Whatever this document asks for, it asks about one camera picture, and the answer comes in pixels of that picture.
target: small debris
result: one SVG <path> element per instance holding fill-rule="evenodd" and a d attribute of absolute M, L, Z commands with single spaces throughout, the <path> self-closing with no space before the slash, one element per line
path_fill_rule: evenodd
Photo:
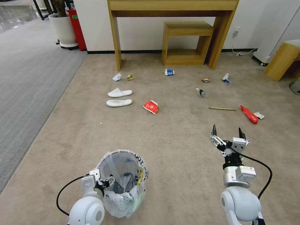
<path fill-rule="evenodd" d="M 227 83 L 227 84 L 230 84 L 230 81 L 229 81 L 229 73 L 226 73 L 225 76 L 222 78 L 222 81 Z"/>
<path fill-rule="evenodd" d="M 220 107 L 209 107 L 210 109 L 219 109 L 219 110 L 231 110 L 231 111 L 236 111 L 236 109 L 232 108 L 220 108 Z"/>
<path fill-rule="evenodd" d="M 167 68 L 165 69 L 165 75 L 166 76 L 172 76 L 175 74 L 174 70 L 168 70 Z"/>
<path fill-rule="evenodd" d="M 206 96 L 206 93 L 203 90 L 201 90 L 200 88 L 196 88 L 196 92 L 198 92 L 200 94 L 200 96 L 203 98 Z"/>
<path fill-rule="evenodd" d="M 133 75 L 132 75 L 132 74 L 128 75 L 127 80 L 133 80 L 133 79 L 134 79 L 134 78 L 133 78 Z"/>
<path fill-rule="evenodd" d="M 119 81 L 121 79 L 121 74 L 120 73 L 116 74 L 112 79 L 114 81 Z"/>
<path fill-rule="evenodd" d="M 210 82 L 210 79 L 209 79 L 209 78 L 202 78 L 202 81 L 203 81 L 204 83 L 209 83 L 209 82 Z"/>
<path fill-rule="evenodd" d="M 260 119 L 263 119 L 265 117 L 263 114 L 260 114 L 259 112 L 255 112 L 254 115 Z"/>
<path fill-rule="evenodd" d="M 145 110 L 152 112 L 154 115 L 156 115 L 158 111 L 158 103 L 153 100 L 146 102 L 145 105 L 143 105 L 143 107 Z"/>

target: white slipper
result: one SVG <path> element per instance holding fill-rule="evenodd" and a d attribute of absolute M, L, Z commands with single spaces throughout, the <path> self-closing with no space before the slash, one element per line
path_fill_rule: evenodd
<path fill-rule="evenodd" d="M 132 90 L 120 91 L 119 88 L 116 88 L 113 91 L 109 92 L 107 95 L 112 98 L 118 98 L 118 97 L 122 97 L 122 96 L 128 96 L 131 94 L 132 94 Z"/>
<path fill-rule="evenodd" d="M 120 106 L 130 105 L 131 103 L 132 103 L 131 99 L 127 99 L 127 100 L 108 100 L 106 102 L 106 105 L 108 105 L 110 107 L 120 107 Z"/>

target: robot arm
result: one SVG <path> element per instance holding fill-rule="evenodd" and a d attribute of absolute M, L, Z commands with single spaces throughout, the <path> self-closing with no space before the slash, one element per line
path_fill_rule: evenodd
<path fill-rule="evenodd" d="M 113 176 L 102 181 L 99 169 L 92 170 L 89 175 L 83 177 L 81 179 L 83 198 L 73 205 L 68 225 L 100 225 L 105 212 L 100 196 L 104 196 L 104 189 L 112 185 L 114 181 Z"/>
<path fill-rule="evenodd" d="M 222 151 L 225 159 L 223 181 L 226 189 L 221 194 L 221 203 L 228 225 L 241 225 L 239 221 L 252 221 L 254 225 L 264 225 L 260 201 L 247 189 L 250 187 L 250 181 L 256 177 L 255 169 L 244 166 L 241 161 L 240 153 L 250 141 L 246 140 L 240 128 L 239 137 L 233 137 L 232 141 L 222 140 L 217 136 L 215 125 L 210 140 Z"/>

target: white appliance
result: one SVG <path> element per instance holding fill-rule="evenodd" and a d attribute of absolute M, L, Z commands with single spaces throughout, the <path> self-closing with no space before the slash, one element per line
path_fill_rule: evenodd
<path fill-rule="evenodd" d="M 262 66 L 270 63 L 282 42 L 300 39 L 300 0 L 272 0 L 264 12 L 260 24 L 269 26 L 263 28 L 262 42 L 253 54 Z"/>

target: small bottle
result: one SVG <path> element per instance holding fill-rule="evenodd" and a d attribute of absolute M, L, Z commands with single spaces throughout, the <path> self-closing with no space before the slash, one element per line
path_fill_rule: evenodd
<path fill-rule="evenodd" d="M 206 93 L 203 90 L 201 90 L 200 88 L 196 88 L 196 92 L 198 92 L 200 94 L 200 96 L 203 98 L 206 96 Z"/>

